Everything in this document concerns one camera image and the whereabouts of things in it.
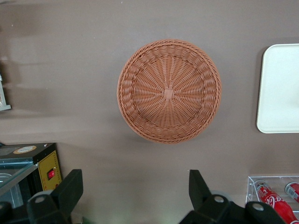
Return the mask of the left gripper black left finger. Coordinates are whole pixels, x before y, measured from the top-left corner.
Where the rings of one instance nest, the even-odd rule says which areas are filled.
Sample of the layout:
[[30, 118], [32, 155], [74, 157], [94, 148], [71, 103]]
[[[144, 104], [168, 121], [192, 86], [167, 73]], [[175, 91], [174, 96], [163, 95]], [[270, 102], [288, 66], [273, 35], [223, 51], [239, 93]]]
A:
[[35, 194], [27, 203], [31, 224], [71, 224], [71, 213], [83, 195], [81, 169], [73, 169], [52, 191]]

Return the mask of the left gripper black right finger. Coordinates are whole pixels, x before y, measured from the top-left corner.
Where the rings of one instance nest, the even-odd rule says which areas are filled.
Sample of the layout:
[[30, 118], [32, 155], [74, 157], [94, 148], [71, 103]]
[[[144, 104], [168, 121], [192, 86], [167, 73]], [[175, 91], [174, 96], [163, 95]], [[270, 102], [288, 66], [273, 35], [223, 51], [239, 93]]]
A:
[[193, 210], [182, 224], [243, 224], [244, 209], [227, 197], [212, 194], [198, 170], [189, 172], [189, 197]]

